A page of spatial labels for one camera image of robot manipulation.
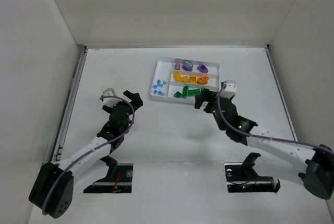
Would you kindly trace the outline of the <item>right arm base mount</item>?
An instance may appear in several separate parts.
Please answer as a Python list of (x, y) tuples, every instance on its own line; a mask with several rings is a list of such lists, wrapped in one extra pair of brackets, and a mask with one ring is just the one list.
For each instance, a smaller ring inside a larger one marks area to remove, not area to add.
[(260, 157), (251, 152), (243, 162), (225, 163), (225, 177), (229, 193), (277, 193), (281, 187), (279, 179), (259, 176), (253, 166)]

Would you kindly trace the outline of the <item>yellow orange patterned lego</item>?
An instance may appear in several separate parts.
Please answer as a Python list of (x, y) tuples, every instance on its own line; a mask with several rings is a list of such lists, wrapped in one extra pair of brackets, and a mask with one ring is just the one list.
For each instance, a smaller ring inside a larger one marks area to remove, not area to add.
[(197, 78), (197, 84), (198, 85), (206, 85), (209, 81), (209, 77), (208, 76), (199, 76)]

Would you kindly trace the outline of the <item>purple round lego piece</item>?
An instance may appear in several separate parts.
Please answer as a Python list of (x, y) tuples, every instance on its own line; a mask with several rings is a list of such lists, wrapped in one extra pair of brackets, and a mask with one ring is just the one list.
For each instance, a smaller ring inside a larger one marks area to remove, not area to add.
[(183, 70), (185, 70), (187, 72), (192, 72), (193, 71), (193, 64), (191, 62), (184, 61), (183, 64), (182, 64), (182, 68), (183, 68)]

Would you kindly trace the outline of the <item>purple butterfly wing lego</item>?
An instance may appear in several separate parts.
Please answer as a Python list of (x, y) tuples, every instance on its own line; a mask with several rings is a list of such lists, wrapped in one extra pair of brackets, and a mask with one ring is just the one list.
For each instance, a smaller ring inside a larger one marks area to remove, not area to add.
[(180, 70), (181, 69), (181, 63), (180, 63), (180, 61), (176, 61), (175, 62), (174, 69), (175, 70)]

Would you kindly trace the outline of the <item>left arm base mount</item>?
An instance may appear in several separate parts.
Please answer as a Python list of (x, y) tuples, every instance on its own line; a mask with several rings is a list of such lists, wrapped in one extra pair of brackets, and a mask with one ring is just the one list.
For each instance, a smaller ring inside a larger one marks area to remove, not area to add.
[(85, 194), (129, 194), (132, 192), (132, 163), (118, 163), (114, 158), (106, 156), (100, 161), (108, 167), (106, 175), (84, 189)]

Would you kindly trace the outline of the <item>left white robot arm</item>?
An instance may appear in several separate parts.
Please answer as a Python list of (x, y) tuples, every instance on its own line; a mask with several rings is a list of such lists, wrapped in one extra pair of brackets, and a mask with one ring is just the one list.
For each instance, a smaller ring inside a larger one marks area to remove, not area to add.
[(49, 161), (41, 166), (29, 201), (40, 208), (43, 215), (59, 218), (76, 194), (115, 172), (117, 162), (110, 154), (124, 141), (134, 124), (135, 112), (144, 104), (139, 93), (126, 90), (123, 94), (125, 99), (102, 94), (101, 101), (112, 102), (111, 106), (102, 107), (109, 119), (89, 144), (64, 160)]

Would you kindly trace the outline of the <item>green lego plate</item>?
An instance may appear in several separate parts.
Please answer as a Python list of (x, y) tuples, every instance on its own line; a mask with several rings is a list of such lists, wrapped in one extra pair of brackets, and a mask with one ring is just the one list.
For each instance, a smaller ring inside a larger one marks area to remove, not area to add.
[(188, 97), (188, 91), (189, 91), (189, 86), (183, 87), (182, 98), (187, 98)]

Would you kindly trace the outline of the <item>purple rounded lego brick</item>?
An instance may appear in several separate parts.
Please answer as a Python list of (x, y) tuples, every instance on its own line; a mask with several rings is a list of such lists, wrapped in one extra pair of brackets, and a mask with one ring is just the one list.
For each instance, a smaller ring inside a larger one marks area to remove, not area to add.
[(197, 66), (197, 69), (201, 72), (201, 73), (205, 73), (207, 74), (208, 73), (208, 69), (205, 65), (201, 64), (199, 66)]

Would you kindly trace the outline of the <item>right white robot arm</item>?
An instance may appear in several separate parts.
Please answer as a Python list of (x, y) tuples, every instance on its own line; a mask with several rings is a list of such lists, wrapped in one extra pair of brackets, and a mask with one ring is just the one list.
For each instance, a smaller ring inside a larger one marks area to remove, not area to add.
[(247, 180), (258, 176), (280, 178), (303, 186), (314, 196), (328, 200), (333, 194), (333, 150), (323, 144), (313, 145), (275, 137), (256, 122), (238, 114), (225, 88), (214, 92), (203, 89), (195, 96), (195, 108), (206, 102), (206, 113), (213, 115), (219, 130), (229, 139), (244, 146), (256, 148), (272, 156), (266, 159), (251, 153), (241, 167)]

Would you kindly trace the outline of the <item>small green lego brick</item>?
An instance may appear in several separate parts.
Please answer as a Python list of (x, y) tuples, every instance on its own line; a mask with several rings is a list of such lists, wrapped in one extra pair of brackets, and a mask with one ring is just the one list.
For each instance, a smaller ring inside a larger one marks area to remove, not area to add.
[(175, 98), (181, 98), (181, 97), (182, 97), (182, 94), (181, 94), (180, 92), (177, 91), (177, 92), (174, 94), (173, 97), (175, 97)]

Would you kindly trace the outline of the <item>small yellow lego piece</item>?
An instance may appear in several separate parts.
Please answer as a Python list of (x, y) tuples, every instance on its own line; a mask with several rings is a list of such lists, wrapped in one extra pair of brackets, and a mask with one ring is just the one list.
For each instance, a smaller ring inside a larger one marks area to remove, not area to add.
[(184, 83), (190, 83), (190, 78), (188, 76), (184, 76), (182, 78), (182, 82), (184, 82)]

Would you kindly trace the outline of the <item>yellow long lego brick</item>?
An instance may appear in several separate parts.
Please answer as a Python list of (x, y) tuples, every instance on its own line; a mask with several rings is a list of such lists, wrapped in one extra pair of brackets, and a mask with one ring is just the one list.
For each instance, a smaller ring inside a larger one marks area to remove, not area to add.
[(183, 77), (180, 75), (179, 72), (173, 73), (173, 77), (174, 77), (176, 82), (183, 82)]

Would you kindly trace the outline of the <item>small yellow square lego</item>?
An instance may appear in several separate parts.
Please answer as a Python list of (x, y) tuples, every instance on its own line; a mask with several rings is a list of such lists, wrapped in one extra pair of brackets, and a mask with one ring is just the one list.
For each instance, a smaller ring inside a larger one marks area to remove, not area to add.
[(191, 84), (196, 84), (197, 83), (196, 76), (191, 76), (190, 77), (190, 83)]

